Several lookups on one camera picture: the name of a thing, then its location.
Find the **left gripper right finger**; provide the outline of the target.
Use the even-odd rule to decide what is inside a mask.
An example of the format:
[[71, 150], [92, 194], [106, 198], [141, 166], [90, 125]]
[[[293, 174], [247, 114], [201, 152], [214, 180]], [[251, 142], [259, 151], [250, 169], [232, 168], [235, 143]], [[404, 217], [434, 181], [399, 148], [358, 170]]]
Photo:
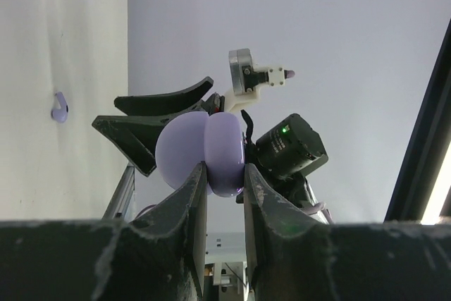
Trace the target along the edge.
[[450, 226], [324, 224], [245, 169], [248, 274], [256, 300], [449, 300]]

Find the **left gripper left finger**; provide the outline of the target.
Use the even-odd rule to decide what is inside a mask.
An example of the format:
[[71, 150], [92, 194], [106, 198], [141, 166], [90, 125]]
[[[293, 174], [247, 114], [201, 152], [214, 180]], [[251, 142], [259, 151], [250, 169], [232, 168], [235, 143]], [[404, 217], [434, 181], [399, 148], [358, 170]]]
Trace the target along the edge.
[[1, 224], [2, 300], [200, 300], [206, 166], [138, 219]]

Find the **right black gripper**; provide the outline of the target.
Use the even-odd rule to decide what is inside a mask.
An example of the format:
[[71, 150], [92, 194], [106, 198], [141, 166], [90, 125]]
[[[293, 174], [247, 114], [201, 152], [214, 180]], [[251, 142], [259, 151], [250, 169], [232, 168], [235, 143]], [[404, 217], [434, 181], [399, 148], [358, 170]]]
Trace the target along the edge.
[[[111, 141], [142, 175], [150, 176], [156, 169], [156, 142], [171, 121], [171, 118], [163, 116], [197, 104], [213, 85], [214, 80], [207, 76], [176, 92], [116, 97], [114, 106], [127, 116], [97, 116], [92, 127]], [[201, 107], [210, 115], [239, 113], [246, 125], [244, 139], [247, 146], [252, 143], [254, 122], [246, 109], [253, 103], [254, 95], [251, 93], [236, 95], [226, 92], [224, 95], [213, 93]]]

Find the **purple round charging case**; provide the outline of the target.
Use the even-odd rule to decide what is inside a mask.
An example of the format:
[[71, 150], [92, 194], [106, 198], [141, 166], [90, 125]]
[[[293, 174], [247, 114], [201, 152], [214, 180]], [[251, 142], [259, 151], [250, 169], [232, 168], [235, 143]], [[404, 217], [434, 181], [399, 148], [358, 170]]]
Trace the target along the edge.
[[219, 197], [235, 197], [244, 186], [245, 151], [240, 122], [233, 113], [184, 113], [161, 131], [155, 162], [162, 178], [178, 189], [200, 162], [207, 186]]

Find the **purple earbud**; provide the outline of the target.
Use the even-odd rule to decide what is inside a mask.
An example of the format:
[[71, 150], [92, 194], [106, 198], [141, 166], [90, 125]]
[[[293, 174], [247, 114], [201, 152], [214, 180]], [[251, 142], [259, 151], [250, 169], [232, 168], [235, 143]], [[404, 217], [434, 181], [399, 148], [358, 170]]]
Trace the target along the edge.
[[57, 92], [55, 98], [59, 107], [55, 107], [51, 110], [51, 117], [58, 123], [65, 123], [69, 114], [68, 103], [62, 92]]

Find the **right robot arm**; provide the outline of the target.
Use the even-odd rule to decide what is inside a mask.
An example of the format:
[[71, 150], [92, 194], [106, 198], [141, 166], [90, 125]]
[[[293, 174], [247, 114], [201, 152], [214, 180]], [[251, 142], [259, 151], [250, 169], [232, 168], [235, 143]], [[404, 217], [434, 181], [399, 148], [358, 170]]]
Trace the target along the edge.
[[328, 160], [320, 135], [298, 114], [290, 114], [259, 139], [250, 115], [234, 113], [211, 78], [178, 92], [117, 97], [117, 116], [97, 116], [93, 127], [111, 141], [144, 176], [159, 171], [173, 189], [193, 168], [206, 165], [207, 190], [244, 200], [245, 166], [253, 164], [277, 193], [307, 215], [330, 222], [307, 176]]

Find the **aluminium front rail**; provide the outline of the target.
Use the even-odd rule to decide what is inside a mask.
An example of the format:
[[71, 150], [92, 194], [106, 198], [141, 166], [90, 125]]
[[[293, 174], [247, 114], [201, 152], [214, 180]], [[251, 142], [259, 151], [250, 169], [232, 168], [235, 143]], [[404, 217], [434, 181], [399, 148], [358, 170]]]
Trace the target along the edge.
[[103, 219], [125, 219], [135, 192], [135, 167], [128, 164], [119, 180]]

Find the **right aluminium frame post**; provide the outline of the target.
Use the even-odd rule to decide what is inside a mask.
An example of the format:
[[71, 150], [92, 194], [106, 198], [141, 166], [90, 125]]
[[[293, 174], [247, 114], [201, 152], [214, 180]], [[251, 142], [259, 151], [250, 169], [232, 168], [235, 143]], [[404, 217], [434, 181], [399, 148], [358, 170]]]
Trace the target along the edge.
[[385, 222], [424, 215], [450, 143], [450, 28], [445, 31], [419, 109]]

